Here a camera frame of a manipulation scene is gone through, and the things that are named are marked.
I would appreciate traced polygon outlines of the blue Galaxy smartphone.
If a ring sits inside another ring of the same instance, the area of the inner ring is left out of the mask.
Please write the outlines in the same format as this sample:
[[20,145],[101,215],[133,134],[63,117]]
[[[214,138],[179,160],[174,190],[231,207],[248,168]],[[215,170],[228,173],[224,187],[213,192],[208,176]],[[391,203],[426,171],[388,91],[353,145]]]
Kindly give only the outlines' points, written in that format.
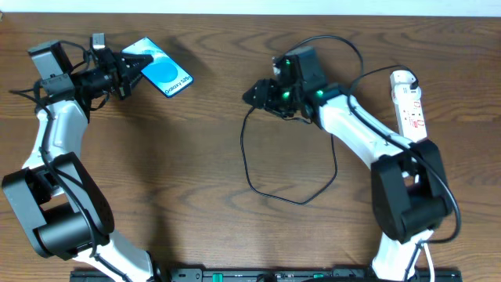
[[143,76],[167,98],[172,98],[189,87],[193,76],[177,64],[163,49],[144,37],[122,50],[132,55],[150,55],[153,62],[142,69]]

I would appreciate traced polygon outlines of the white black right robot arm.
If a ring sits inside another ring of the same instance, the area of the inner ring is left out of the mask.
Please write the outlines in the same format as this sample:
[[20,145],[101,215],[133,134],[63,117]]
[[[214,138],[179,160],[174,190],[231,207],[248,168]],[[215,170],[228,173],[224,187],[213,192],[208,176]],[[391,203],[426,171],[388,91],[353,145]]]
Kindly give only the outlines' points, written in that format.
[[444,243],[454,240],[461,227],[438,147],[405,130],[393,132],[359,105],[350,88],[329,84],[312,47],[286,52],[273,68],[275,78],[257,81],[243,101],[284,120],[300,111],[367,165],[373,213],[383,231],[372,270],[381,280],[414,277],[418,254],[434,243],[431,236],[444,217],[456,217],[456,228]]

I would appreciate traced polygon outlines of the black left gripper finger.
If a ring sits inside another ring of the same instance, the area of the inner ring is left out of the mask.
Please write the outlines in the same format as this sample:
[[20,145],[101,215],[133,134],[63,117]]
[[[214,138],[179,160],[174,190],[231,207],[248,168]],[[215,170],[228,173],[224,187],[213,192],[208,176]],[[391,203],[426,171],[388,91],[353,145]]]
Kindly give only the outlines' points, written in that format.
[[122,53],[121,62],[124,63],[127,70],[141,72],[153,62],[153,57],[151,55]]
[[141,72],[139,72],[136,76],[130,77],[128,79],[128,87],[127,87],[128,94],[132,93],[132,91],[135,89],[137,84],[142,80],[142,78],[143,78],[143,74]]

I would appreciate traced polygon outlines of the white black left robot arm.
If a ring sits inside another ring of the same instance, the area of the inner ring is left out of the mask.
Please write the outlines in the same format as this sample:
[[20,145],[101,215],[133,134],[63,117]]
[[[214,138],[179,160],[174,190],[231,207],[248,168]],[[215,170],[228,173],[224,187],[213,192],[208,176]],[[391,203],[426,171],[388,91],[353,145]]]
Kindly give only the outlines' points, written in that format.
[[152,255],[115,228],[110,205],[81,163],[81,142],[93,100],[129,97],[152,62],[114,52],[94,34],[83,60],[72,64],[65,41],[29,50],[40,74],[20,96],[33,101],[38,133],[23,167],[6,175],[2,191],[37,254],[89,264],[114,281],[165,281]]

